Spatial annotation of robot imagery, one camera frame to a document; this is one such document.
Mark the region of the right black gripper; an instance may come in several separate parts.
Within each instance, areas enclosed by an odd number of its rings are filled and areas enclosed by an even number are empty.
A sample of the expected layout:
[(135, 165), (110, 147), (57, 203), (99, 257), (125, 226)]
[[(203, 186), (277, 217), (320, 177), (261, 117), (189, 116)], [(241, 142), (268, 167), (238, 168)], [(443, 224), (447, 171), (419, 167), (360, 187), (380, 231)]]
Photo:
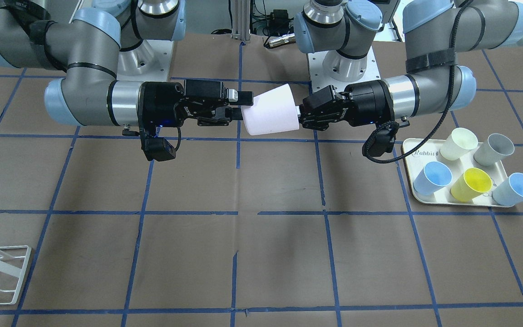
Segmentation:
[(251, 91), (229, 89), (221, 81), (146, 81), (140, 89), (138, 122), (144, 129), (180, 128), (187, 119), (197, 120), (199, 126), (227, 126), (243, 121), (241, 108), (230, 106), (253, 106), (254, 97)]

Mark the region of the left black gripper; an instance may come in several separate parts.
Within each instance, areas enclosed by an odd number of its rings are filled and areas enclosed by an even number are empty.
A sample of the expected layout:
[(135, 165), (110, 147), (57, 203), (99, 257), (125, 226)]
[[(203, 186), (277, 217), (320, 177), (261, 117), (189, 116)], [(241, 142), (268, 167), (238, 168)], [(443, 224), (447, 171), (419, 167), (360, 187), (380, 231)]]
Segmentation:
[(340, 93), (329, 85), (305, 97), (299, 108), (303, 128), (319, 131), (341, 120), (357, 127), (395, 118), (388, 86), (382, 80), (349, 84)]

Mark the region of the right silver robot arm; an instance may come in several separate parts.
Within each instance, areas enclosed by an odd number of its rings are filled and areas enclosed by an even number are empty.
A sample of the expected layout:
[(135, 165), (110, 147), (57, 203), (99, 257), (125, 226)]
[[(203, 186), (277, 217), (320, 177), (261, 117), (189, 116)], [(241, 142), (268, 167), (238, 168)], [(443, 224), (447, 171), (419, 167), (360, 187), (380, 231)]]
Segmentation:
[(118, 80), (118, 57), (145, 40), (182, 40), (183, 0), (123, 0), (116, 14), (88, 7), (59, 23), (30, 0), (0, 0), (0, 66), (66, 72), (46, 87), (49, 115), (60, 124), (179, 128), (186, 119), (212, 126), (240, 120), (253, 93), (220, 81)]

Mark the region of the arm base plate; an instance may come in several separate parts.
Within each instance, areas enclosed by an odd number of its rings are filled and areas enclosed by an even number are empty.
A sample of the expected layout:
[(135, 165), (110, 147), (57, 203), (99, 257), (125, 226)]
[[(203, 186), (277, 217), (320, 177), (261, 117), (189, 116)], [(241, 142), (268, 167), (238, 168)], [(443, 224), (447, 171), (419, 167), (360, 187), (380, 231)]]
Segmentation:
[(120, 52), (118, 80), (167, 81), (174, 44), (174, 41), (144, 40), (139, 47)]
[(379, 80), (380, 73), (374, 51), (361, 59), (349, 59), (336, 50), (307, 54), (312, 93), (334, 86), (336, 92), (344, 91), (349, 84)]

